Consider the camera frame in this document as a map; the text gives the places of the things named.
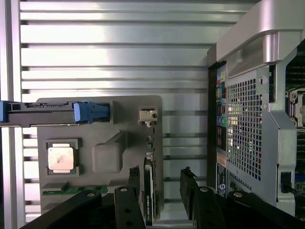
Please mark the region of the open grey PC case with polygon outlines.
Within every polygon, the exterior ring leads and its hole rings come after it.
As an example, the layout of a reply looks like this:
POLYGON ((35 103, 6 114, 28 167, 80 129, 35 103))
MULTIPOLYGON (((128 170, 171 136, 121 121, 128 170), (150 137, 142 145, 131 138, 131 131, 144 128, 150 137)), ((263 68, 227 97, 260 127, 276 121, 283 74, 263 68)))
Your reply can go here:
POLYGON ((305 66, 305 0, 261 0, 209 49, 207 183, 226 195, 234 182, 294 215, 290 64, 305 66))

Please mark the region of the grey plastic parts rack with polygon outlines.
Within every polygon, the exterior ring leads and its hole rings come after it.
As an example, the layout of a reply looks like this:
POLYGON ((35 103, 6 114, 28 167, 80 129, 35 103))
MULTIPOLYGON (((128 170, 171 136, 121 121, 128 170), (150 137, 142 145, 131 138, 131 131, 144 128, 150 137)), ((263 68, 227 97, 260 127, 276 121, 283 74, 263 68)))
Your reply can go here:
MULTIPOLYGON (((74 195, 44 196, 45 188, 72 186, 107 186, 108 193, 127 185, 130 169, 140 169, 139 203, 143 212, 143 164, 146 156, 145 127, 139 124, 139 111, 144 107, 157 107, 159 126, 163 140, 162 99, 157 95, 81 97, 79 101, 109 103, 109 122, 94 122, 82 125, 54 125, 38 127, 38 156, 41 194, 41 211, 46 213, 74 195), (48 169, 48 148, 72 147, 74 169, 53 171, 48 169)), ((160 218, 153 228, 168 227, 164 208, 164 173, 162 178, 160 218)))

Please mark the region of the green motherboard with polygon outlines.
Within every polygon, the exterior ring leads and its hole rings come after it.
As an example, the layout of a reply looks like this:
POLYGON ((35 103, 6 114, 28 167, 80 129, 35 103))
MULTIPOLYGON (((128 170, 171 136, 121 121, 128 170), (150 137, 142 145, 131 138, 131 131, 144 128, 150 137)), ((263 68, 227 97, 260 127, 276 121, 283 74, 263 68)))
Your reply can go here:
MULTIPOLYGON (((305 66, 297 66, 293 64, 287 66, 285 79, 286 113, 287 92, 291 92, 294 90, 305 90, 305 66)), ((305 197, 305 128, 296 128, 296 166, 294 189, 296 195, 305 197)))

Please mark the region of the hard disk with blue carrier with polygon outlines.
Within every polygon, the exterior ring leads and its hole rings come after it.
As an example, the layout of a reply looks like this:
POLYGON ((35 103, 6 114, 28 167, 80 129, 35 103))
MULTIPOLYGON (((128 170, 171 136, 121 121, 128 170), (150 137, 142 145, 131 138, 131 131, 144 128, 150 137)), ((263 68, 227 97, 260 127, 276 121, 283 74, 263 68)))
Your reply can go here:
POLYGON ((109 103, 91 101, 21 103, 0 101, 0 127, 82 125, 109 122, 109 103))

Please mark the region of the metal CPU socket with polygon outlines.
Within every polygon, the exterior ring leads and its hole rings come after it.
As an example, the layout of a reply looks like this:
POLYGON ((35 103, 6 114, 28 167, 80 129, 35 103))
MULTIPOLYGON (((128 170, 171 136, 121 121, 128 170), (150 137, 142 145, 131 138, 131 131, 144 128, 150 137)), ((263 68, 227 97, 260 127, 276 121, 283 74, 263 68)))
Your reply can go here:
POLYGON ((287 113, 296 128, 305 128, 305 90, 287 92, 287 113))

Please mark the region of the silver CPU chip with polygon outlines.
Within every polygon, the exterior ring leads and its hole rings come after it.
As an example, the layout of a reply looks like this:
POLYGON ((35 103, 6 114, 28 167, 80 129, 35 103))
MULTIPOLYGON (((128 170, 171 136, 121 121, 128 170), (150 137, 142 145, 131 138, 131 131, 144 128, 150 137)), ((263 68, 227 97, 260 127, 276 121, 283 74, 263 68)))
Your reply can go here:
POLYGON ((74 169, 74 150, 72 147, 48 148, 48 169, 68 171, 74 169))

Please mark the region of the loose green RAM stick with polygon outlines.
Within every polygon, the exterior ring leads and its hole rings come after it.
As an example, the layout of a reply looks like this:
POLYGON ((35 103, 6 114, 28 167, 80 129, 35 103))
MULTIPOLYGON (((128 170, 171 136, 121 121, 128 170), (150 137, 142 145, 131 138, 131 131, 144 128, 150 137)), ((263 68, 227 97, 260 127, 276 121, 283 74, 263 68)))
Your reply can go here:
POLYGON ((49 195, 75 195, 82 191, 98 191, 102 194, 108 192, 107 186, 72 186, 69 184, 64 184, 61 187, 45 188, 42 190, 44 196, 49 195))

